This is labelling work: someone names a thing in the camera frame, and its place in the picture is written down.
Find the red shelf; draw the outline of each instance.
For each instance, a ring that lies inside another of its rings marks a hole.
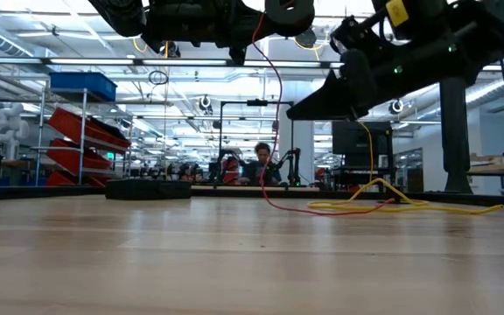
[[[63,108],[57,108],[48,124],[64,136],[73,140],[73,142],[77,144],[81,143],[82,118],[79,115]],[[85,146],[123,154],[128,150],[130,145],[130,141],[114,136],[105,129],[100,128],[96,123],[88,119],[86,120]]]
[[[94,187],[105,187],[109,178],[100,178],[93,176],[83,177],[84,185]],[[67,171],[52,171],[50,177],[46,181],[47,186],[77,186],[79,179]]]
[[[50,145],[51,147],[60,148],[79,148],[79,145],[61,139],[54,139]],[[76,150],[48,150],[46,155],[54,160],[58,165],[68,170],[73,175],[79,174],[79,159],[80,152]],[[103,177],[106,175],[112,175],[109,171],[109,167],[112,162],[108,161],[106,158],[92,152],[91,150],[85,148],[83,154],[83,174],[101,174]]]

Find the black support column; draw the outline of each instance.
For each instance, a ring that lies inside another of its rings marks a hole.
[[[472,193],[466,173],[470,171],[466,84],[450,78],[440,83],[443,167],[448,173],[447,193]]]

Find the black case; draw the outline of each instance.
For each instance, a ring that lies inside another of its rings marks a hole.
[[[192,197],[192,183],[152,179],[120,179],[106,183],[110,200],[176,200]]]

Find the metal shelving unit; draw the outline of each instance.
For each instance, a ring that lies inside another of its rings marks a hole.
[[[40,119],[38,122],[38,146],[32,148],[33,150],[36,150],[37,153],[37,162],[36,162],[36,186],[39,185],[39,176],[40,176],[40,159],[41,155],[43,152],[48,151],[48,150],[56,150],[56,151],[78,151],[80,153],[79,156],[79,174],[74,174],[78,175],[78,185],[82,184],[82,179],[84,175],[109,175],[109,176],[114,176],[116,173],[114,171],[110,170],[96,170],[96,169],[90,169],[90,168],[83,168],[83,158],[85,157],[85,144],[86,143],[91,143],[91,144],[99,144],[102,148],[107,148],[107,149],[112,149],[114,151],[124,151],[124,157],[126,155],[131,156],[131,146],[126,150],[123,147],[120,147],[118,145],[114,145],[112,143],[107,143],[105,141],[95,139],[90,136],[85,135],[86,131],[86,123],[87,123],[87,105],[89,98],[91,102],[95,100],[100,100],[100,98],[95,95],[90,93],[86,88],[84,88],[81,91],[79,90],[64,90],[64,89],[50,89],[51,92],[60,92],[61,94],[67,93],[69,95],[82,95],[82,102],[81,102],[81,130],[80,130],[80,142],[78,145],[80,148],[62,148],[62,147],[43,147],[42,146],[42,133],[44,129],[44,109],[46,106],[46,94],[48,92],[48,88],[46,87],[45,90],[42,93],[41,96],[41,102],[40,102]],[[65,167],[62,165],[56,163],[59,165],[61,168],[64,170],[67,170]]]

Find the white pillar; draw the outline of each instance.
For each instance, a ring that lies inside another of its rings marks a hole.
[[[309,81],[286,81],[283,83],[283,102],[302,101],[306,96],[312,93],[312,86]],[[279,110],[279,156],[282,157],[285,152],[291,148],[291,120],[287,118],[287,109],[289,106],[282,105]],[[296,121],[294,126],[293,147],[301,150],[299,163],[299,172],[301,183],[314,182],[314,122]],[[281,176],[284,182],[288,182],[289,164],[286,163],[281,169]]]

